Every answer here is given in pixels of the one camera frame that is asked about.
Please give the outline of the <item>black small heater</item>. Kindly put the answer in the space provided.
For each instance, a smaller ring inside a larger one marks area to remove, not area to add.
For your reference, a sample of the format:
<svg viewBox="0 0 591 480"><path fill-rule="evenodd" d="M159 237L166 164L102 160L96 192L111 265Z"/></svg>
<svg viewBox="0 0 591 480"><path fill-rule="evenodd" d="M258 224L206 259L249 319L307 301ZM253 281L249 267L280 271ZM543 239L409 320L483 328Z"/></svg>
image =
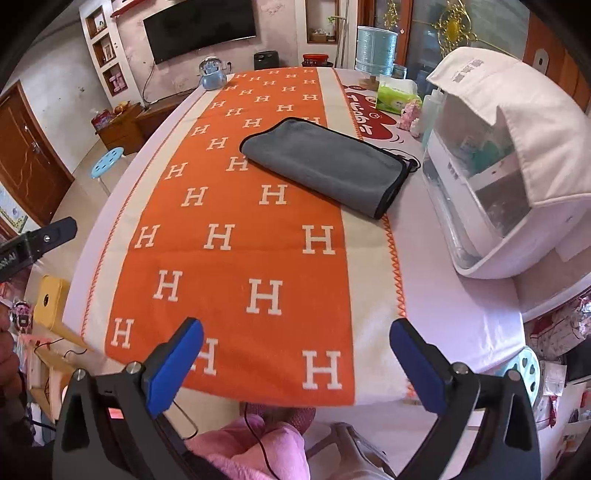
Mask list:
<svg viewBox="0 0 591 480"><path fill-rule="evenodd" d="M280 55L276 50L260 51L253 54L253 68L256 70L280 67Z"/></svg>

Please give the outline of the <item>black flat screen television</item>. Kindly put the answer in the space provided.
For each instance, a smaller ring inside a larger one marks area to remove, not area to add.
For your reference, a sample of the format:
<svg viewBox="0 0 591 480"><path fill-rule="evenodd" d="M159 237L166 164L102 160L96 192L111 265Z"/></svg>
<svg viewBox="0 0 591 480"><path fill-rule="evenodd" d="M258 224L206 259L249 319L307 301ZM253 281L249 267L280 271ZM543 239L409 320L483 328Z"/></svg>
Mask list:
<svg viewBox="0 0 591 480"><path fill-rule="evenodd" d="M156 64L219 43L256 36L249 0L182 1L143 20Z"/></svg>

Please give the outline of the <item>orange H-pattern table runner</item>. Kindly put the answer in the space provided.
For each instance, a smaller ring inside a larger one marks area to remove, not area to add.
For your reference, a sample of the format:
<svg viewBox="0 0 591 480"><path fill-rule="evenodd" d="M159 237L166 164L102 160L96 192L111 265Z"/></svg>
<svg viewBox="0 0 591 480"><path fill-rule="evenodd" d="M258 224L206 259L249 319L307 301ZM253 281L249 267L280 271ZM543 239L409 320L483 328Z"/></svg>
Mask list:
<svg viewBox="0 0 591 480"><path fill-rule="evenodd" d="M88 238L64 314L90 347L141 360L193 317L204 344L189 389L301 406L407 395L389 342L406 312L389 220L240 152L290 117L360 137L335 71L290 67L193 94L135 157Z"/></svg>

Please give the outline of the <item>pink toy poodle figure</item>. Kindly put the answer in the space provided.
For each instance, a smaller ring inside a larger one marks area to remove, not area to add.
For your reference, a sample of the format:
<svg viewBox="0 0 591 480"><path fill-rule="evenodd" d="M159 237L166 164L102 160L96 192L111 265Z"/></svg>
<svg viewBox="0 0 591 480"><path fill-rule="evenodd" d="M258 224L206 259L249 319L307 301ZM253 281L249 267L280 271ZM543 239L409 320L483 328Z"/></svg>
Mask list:
<svg viewBox="0 0 591 480"><path fill-rule="evenodd" d="M410 131L413 122L421 117L422 100L415 98L410 100L402 110L399 128Z"/></svg>

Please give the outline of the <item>light green perforated stool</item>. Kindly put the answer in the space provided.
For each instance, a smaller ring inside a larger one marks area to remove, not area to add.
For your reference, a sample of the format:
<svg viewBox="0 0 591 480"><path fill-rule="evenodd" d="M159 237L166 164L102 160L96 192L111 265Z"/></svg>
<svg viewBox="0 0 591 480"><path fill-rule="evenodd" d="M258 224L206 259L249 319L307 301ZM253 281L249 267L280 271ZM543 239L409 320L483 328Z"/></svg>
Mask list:
<svg viewBox="0 0 591 480"><path fill-rule="evenodd" d="M509 370L516 370L521 375L530 403L534 405L541 385L541 368L536 353L529 346L524 346L499 366L496 375L504 376Z"/></svg>

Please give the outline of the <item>pink clothing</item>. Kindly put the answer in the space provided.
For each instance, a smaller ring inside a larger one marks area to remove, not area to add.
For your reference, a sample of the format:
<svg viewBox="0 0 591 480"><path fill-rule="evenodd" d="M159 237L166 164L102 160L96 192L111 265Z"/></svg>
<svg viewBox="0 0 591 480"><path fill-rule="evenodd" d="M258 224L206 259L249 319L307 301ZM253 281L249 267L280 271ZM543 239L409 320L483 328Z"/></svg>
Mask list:
<svg viewBox="0 0 591 480"><path fill-rule="evenodd" d="M314 408L246 403L238 419L185 446L229 479L308 479L304 433L314 420Z"/></svg>

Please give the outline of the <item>purple and grey towel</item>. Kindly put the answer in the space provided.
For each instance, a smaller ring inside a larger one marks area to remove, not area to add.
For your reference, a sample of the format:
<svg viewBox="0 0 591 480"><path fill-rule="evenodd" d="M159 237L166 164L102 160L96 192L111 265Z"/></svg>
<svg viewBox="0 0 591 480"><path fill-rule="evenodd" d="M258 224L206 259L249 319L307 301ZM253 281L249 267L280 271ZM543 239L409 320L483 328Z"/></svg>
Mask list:
<svg viewBox="0 0 591 480"><path fill-rule="evenodd" d="M416 159L295 117L245 137L239 151L263 169L375 220L420 168Z"/></svg>

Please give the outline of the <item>white squeeze bottle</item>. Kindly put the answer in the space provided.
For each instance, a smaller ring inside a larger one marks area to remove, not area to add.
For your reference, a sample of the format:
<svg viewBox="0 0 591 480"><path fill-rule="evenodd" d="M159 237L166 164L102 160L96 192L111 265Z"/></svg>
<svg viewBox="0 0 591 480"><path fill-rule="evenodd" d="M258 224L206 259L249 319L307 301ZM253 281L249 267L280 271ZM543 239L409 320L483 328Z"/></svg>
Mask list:
<svg viewBox="0 0 591 480"><path fill-rule="evenodd" d="M444 99L445 93L439 88L424 97L419 123L420 136L424 145L428 143Z"/></svg>

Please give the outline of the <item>white cloth cover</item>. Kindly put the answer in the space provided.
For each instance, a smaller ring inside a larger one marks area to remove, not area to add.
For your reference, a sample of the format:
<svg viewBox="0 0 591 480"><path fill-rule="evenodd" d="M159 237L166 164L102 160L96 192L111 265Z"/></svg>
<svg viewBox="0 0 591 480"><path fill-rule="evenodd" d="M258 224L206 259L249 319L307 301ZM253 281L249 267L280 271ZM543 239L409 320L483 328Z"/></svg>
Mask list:
<svg viewBox="0 0 591 480"><path fill-rule="evenodd" d="M548 77L503 53L460 47L427 80L488 125L504 119L532 207L590 202L590 118Z"/></svg>

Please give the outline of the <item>red and black bin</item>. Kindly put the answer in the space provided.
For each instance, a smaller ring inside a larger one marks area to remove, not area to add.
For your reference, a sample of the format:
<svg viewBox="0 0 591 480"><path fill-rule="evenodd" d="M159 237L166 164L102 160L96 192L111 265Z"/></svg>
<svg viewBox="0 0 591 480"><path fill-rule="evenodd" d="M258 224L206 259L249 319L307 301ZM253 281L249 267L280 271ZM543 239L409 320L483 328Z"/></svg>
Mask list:
<svg viewBox="0 0 591 480"><path fill-rule="evenodd" d="M304 67L324 67L329 64L329 56L327 54L308 53L303 55Z"/></svg>

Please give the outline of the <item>wooden tv cabinet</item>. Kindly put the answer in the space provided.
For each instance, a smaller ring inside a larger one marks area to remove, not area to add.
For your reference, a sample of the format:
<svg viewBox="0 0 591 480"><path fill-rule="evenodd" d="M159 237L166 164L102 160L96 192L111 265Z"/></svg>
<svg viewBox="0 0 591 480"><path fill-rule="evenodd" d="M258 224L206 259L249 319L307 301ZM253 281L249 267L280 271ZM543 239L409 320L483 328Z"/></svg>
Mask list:
<svg viewBox="0 0 591 480"><path fill-rule="evenodd" d="M131 104L105 125L96 128L95 134L108 150L121 147L124 155L137 153L188 95L190 92L172 95L146 108L139 103Z"/></svg>

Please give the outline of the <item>brown wooden door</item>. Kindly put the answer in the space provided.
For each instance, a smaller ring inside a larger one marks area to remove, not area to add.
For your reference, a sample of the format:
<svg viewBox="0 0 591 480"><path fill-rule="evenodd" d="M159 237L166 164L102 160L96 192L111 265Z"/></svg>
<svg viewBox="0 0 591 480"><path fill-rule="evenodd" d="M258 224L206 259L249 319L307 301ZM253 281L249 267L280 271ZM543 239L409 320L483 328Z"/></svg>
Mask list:
<svg viewBox="0 0 591 480"><path fill-rule="evenodd" d="M41 129L17 81L1 95L1 184L40 226L48 225L74 177Z"/></svg>

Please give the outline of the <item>light blue table lamp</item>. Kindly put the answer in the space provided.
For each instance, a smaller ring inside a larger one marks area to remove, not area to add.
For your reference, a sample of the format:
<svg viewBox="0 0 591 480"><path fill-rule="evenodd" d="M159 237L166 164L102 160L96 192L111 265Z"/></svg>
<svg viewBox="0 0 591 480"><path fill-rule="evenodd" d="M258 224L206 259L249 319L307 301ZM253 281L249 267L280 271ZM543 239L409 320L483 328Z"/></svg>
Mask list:
<svg viewBox="0 0 591 480"><path fill-rule="evenodd" d="M368 75L360 85L372 91L379 88L381 76L390 77L396 64L398 33L370 26L356 30L356 71Z"/></svg>

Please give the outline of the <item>white sterilizer cabinet appliance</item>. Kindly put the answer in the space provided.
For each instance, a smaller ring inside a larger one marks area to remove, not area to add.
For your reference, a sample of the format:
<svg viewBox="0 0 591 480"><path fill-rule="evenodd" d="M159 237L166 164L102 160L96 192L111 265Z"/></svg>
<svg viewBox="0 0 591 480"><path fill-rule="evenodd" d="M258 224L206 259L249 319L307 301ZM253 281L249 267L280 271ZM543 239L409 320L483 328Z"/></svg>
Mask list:
<svg viewBox="0 0 591 480"><path fill-rule="evenodd" d="M489 126L450 94L429 135L423 175L454 267L468 278L524 272L584 214L576 203L533 206L506 124Z"/></svg>

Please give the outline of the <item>blue round plastic stool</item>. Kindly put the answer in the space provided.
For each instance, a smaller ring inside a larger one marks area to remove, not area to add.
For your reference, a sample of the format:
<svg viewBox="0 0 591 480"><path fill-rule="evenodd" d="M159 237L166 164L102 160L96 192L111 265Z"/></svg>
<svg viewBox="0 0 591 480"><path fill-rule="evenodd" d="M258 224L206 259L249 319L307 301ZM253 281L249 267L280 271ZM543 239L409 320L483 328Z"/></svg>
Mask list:
<svg viewBox="0 0 591 480"><path fill-rule="evenodd" d="M127 162L126 155L124 154L124 148L115 147L113 149L108 150L104 155L102 155L93 165L90 171L90 177L98 182L102 190L105 192L106 196L110 195L110 190L102 180L102 177L115 164L119 163L121 160Z"/></svg>

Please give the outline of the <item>yellow plastic chair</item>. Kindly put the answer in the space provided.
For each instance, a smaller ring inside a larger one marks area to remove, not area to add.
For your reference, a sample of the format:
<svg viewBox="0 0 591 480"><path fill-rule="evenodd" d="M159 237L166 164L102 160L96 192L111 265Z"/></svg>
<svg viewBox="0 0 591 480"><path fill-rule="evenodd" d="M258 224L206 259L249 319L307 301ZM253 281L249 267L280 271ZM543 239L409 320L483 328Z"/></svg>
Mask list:
<svg viewBox="0 0 591 480"><path fill-rule="evenodd" d="M33 320L60 338L86 348L87 345L79 334L73 332L63 323L63 313L70 288L70 283L58 277L44 275L42 277L36 304L33 309Z"/></svg>

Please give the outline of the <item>green tissue pack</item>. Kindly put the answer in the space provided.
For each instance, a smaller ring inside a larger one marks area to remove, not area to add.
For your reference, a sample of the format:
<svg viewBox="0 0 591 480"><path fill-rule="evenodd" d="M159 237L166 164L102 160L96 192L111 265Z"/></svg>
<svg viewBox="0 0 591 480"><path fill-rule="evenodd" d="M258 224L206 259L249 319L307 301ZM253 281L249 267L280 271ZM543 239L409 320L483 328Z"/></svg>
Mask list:
<svg viewBox="0 0 591 480"><path fill-rule="evenodd" d="M380 76L376 102L378 110L401 115L407 104L415 100L422 102L414 80Z"/></svg>

